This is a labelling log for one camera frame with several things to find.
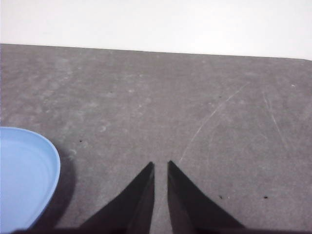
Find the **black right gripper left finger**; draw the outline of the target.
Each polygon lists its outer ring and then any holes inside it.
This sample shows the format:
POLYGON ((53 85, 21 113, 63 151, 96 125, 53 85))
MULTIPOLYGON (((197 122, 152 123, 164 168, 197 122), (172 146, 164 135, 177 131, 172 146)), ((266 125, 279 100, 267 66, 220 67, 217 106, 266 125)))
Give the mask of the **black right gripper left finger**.
POLYGON ((127 187, 78 228, 57 234, 148 234, 155 203, 155 165, 149 162, 127 187))

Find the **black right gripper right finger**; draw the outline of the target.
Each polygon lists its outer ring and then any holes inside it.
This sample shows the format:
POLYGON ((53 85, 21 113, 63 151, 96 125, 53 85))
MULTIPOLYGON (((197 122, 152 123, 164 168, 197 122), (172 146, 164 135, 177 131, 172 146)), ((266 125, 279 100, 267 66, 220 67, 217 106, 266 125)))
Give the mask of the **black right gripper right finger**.
POLYGON ((173 162, 167 165, 167 193, 175 234, 206 234, 209 230, 246 227, 208 198, 173 162))

